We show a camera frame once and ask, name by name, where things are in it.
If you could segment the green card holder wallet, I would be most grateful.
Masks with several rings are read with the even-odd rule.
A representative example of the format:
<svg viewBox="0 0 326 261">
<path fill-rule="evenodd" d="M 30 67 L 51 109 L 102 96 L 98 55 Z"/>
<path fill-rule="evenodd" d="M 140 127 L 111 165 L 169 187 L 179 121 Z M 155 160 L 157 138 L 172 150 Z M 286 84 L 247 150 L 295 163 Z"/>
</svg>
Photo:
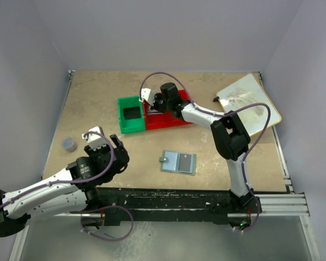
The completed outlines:
<svg viewBox="0 0 326 261">
<path fill-rule="evenodd" d="M 178 171 L 179 155 L 181 153 L 184 153 L 184 152 L 175 152 L 175 151 L 164 150 L 162 153 L 162 156 L 159 158 L 160 171 L 194 176 L 196 173 L 197 155 L 192 154 L 192 153 L 186 153 L 186 154 L 193 155 L 193 160 L 192 160 L 193 169 L 192 169 L 191 173 L 183 173 L 183 172 Z"/>
</svg>

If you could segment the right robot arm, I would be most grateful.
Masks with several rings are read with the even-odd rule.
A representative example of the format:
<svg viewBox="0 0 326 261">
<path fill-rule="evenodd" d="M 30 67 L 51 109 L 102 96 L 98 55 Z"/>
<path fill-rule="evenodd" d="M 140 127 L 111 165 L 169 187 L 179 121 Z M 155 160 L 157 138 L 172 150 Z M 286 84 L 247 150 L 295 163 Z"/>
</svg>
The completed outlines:
<svg viewBox="0 0 326 261">
<path fill-rule="evenodd" d="M 251 201 L 260 206 L 246 174 L 245 158 L 249 152 L 250 136 L 237 113 L 217 113 L 196 105 L 191 99 L 184 100 L 172 82 L 163 84 L 160 92 L 145 88 L 140 91 L 140 95 L 151 109 L 160 113 L 168 112 L 176 119 L 210 130 L 218 154 L 227 162 L 230 194 L 242 206 Z"/>
</svg>

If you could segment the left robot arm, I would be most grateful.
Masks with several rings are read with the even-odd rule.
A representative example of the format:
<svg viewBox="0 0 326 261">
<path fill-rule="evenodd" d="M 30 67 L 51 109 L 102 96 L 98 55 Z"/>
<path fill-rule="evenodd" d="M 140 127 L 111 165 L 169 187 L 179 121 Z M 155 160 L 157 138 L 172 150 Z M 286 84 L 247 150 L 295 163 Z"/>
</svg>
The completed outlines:
<svg viewBox="0 0 326 261">
<path fill-rule="evenodd" d="M 128 166 L 123 142 L 112 134 L 88 132 L 85 156 L 50 178 L 12 192 L 0 189 L 0 238 L 14 235 L 33 220 L 64 212 L 87 213 L 103 206 L 97 186 L 112 181 Z"/>
</svg>

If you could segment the black card in green bin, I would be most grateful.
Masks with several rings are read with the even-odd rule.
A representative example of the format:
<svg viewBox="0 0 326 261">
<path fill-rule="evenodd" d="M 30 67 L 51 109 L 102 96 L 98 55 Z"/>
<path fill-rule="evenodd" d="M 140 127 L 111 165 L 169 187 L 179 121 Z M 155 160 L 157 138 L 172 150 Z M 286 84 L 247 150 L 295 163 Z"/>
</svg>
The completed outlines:
<svg viewBox="0 0 326 261">
<path fill-rule="evenodd" d="M 141 108 L 139 106 L 128 107 L 123 109 L 125 120 L 133 120 L 141 118 Z"/>
</svg>

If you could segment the dark grey card in holder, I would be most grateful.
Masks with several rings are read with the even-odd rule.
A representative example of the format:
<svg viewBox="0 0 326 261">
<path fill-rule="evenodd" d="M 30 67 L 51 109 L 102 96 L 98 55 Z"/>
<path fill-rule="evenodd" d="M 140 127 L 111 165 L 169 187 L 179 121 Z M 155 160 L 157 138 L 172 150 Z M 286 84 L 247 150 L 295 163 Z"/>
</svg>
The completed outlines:
<svg viewBox="0 0 326 261">
<path fill-rule="evenodd" d="M 192 160 L 193 155 L 181 153 L 179 155 L 178 171 L 183 173 L 191 173 L 193 169 Z"/>
</svg>

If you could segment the right red plastic bin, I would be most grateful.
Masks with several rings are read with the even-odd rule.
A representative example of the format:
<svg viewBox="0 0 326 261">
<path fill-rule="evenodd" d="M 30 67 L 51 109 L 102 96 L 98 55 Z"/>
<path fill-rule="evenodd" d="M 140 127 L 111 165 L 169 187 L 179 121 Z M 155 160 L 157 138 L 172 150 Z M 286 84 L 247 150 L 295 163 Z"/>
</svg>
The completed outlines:
<svg viewBox="0 0 326 261">
<path fill-rule="evenodd" d="M 181 96 L 181 99 L 183 101 L 188 101 L 189 100 L 189 96 L 187 94 L 187 92 L 185 90 L 179 90 L 179 95 Z M 183 126 L 183 125 L 188 125 L 190 124 L 189 122 L 183 121 L 181 119 L 175 118 L 173 117 L 173 115 L 171 113 L 169 114 L 169 118 L 168 118 L 168 125 L 170 127 L 176 127 L 176 126 Z"/>
</svg>

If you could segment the red plastic bin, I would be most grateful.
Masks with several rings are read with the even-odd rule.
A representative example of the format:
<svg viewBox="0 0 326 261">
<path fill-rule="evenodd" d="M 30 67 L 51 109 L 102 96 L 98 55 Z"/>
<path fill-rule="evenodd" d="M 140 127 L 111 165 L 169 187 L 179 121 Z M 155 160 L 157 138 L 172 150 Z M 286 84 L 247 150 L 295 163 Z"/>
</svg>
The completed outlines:
<svg viewBox="0 0 326 261">
<path fill-rule="evenodd" d="M 187 92 L 185 90 L 179 90 L 179 95 L 181 96 L 181 99 L 183 101 L 188 101 L 189 100 L 189 96 L 187 94 Z M 175 118 L 173 117 L 173 115 L 171 113 L 169 114 L 169 118 L 168 118 L 168 125 L 170 127 L 176 127 L 176 126 L 183 126 L 183 125 L 188 125 L 190 124 L 189 122 L 183 121 L 181 119 Z"/>
<path fill-rule="evenodd" d="M 160 113 L 156 110 L 151 110 L 151 106 L 147 102 L 145 102 L 142 107 L 147 131 L 166 128 L 168 126 L 168 121 L 171 118 L 170 113 Z"/>
</svg>

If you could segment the middle red plastic bin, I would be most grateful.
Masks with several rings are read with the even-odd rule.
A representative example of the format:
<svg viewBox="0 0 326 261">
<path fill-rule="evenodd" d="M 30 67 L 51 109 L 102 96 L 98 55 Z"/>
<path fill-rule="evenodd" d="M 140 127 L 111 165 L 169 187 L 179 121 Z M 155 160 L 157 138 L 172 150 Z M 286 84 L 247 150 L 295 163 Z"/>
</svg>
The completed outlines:
<svg viewBox="0 0 326 261">
<path fill-rule="evenodd" d="M 160 113 L 156 110 L 151 110 L 151 106 L 147 102 L 145 102 L 142 107 L 147 131 L 166 128 L 168 126 L 168 121 L 171 118 L 170 113 Z"/>
</svg>

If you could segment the green plastic bin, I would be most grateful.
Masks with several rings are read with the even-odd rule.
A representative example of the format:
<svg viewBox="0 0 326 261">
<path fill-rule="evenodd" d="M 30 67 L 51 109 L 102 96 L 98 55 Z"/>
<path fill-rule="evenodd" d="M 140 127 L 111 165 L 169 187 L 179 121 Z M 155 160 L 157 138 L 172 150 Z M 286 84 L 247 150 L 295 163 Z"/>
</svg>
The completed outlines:
<svg viewBox="0 0 326 261">
<path fill-rule="evenodd" d="M 146 130 L 142 103 L 138 96 L 117 99 L 118 122 L 122 134 Z"/>
</svg>

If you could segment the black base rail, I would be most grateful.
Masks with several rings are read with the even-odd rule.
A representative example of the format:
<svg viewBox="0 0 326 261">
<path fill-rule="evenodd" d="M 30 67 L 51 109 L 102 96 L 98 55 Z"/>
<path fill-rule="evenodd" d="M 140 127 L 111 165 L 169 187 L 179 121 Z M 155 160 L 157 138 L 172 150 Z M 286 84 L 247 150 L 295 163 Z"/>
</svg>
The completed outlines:
<svg viewBox="0 0 326 261">
<path fill-rule="evenodd" d="M 105 225 L 122 221 L 211 222 L 236 225 L 262 212 L 260 199 L 251 193 L 237 197 L 229 190 L 95 188 L 86 193 L 81 213 L 99 213 Z"/>
</svg>

